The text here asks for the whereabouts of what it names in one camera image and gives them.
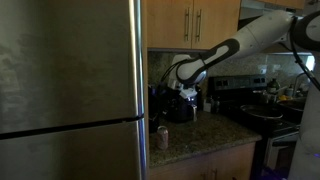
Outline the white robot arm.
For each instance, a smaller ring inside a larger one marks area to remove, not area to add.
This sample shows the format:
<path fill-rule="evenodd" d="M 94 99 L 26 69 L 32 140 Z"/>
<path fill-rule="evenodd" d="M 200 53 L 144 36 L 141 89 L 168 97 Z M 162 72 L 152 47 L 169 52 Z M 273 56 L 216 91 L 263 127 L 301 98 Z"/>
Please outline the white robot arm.
<path fill-rule="evenodd" d="M 186 99 L 197 92 L 194 85 L 205 77 L 205 71 L 228 59 L 240 59 L 260 52 L 276 43 L 283 43 L 293 52 L 309 51 L 315 58 L 320 53 L 320 11 L 301 19 L 283 11 L 269 12 L 235 35 L 210 50 L 192 58 L 174 57 L 168 87 Z M 320 180 L 320 66 L 303 69 L 312 82 L 304 108 L 288 180 Z"/>

